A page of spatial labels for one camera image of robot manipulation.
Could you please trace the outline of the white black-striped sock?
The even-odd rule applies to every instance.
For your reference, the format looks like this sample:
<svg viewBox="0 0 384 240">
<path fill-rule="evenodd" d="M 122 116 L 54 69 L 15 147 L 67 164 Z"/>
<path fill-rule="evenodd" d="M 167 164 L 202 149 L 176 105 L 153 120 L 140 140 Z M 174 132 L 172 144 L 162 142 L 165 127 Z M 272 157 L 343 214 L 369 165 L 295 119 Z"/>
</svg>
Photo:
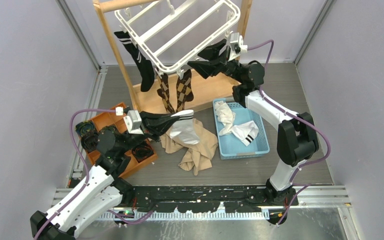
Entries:
<svg viewBox="0 0 384 240">
<path fill-rule="evenodd" d="M 188 145 L 196 145 L 200 142 L 200 138 L 195 132 L 194 111 L 192 109 L 179 111 L 170 117 L 177 119 L 168 133 L 171 139 L 178 139 L 181 143 Z"/>
<path fill-rule="evenodd" d="M 258 136 L 259 127 L 251 120 L 239 125 L 234 125 L 231 131 L 245 146 L 249 146 Z"/>
</svg>

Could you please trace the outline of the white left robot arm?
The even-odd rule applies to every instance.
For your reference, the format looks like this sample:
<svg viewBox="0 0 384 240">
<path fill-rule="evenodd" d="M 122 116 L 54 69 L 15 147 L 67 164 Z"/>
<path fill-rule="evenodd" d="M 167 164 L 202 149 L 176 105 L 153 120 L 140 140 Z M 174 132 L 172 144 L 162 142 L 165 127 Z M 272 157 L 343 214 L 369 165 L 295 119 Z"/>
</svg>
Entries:
<svg viewBox="0 0 384 240">
<path fill-rule="evenodd" d="M 183 119 L 181 112 L 157 114 L 129 110 L 123 118 L 126 131 L 113 128 L 99 131 L 98 160 L 60 202 L 30 217 L 33 238 L 75 240 L 104 212 L 117 205 L 128 207 L 134 199 L 134 188 L 121 178 L 131 161 L 127 152 L 147 139 L 158 140 L 175 122 Z"/>
</svg>

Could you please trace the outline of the brown argyle sock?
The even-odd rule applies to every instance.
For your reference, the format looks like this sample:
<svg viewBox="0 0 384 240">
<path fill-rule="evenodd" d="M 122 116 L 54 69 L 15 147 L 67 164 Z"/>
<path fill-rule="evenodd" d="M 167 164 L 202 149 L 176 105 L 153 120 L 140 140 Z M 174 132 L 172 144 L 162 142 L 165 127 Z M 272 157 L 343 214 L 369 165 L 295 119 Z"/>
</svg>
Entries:
<svg viewBox="0 0 384 240">
<path fill-rule="evenodd" d="M 170 90 L 169 90 L 169 76 L 164 73 L 158 77 L 159 79 L 159 89 L 157 89 L 158 96 L 162 99 L 162 104 L 165 110 L 168 113 L 175 113 L 175 109 L 173 108 L 170 102 Z"/>
<path fill-rule="evenodd" d="M 183 73 L 183 78 L 178 78 L 176 82 L 176 111 L 185 109 L 185 103 L 194 100 L 192 91 L 192 71 L 190 69 Z"/>
</svg>

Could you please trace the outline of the white plastic clip hanger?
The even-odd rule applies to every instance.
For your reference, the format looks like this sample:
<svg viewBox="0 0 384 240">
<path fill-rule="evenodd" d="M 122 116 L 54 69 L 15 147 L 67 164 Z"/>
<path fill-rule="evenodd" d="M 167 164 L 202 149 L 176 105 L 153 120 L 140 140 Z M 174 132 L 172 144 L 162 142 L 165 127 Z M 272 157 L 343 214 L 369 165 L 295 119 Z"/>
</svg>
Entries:
<svg viewBox="0 0 384 240">
<path fill-rule="evenodd" d="M 231 0 L 157 0 L 114 15 L 158 74 L 182 76 L 200 51 L 229 35 L 241 10 Z"/>
</svg>

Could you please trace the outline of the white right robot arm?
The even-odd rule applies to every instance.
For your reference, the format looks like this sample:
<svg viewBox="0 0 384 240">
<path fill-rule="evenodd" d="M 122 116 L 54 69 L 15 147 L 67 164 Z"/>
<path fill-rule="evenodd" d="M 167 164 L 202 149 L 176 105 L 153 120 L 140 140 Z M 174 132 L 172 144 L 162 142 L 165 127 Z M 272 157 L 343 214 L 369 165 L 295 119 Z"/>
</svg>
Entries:
<svg viewBox="0 0 384 240">
<path fill-rule="evenodd" d="M 239 85 L 232 88 L 235 102 L 277 130 L 276 150 L 280 160 L 265 184 L 263 196 L 271 205 L 279 205 L 290 192 L 299 167 L 319 150 L 314 120 L 308 112 L 291 111 L 270 98 L 262 90 L 265 67 L 259 61 L 242 64 L 236 58 L 229 59 L 232 53 L 240 51 L 237 44 L 221 40 L 198 53 L 201 61 L 190 60 L 187 64 L 204 79 L 222 73 L 238 81 Z"/>
</svg>

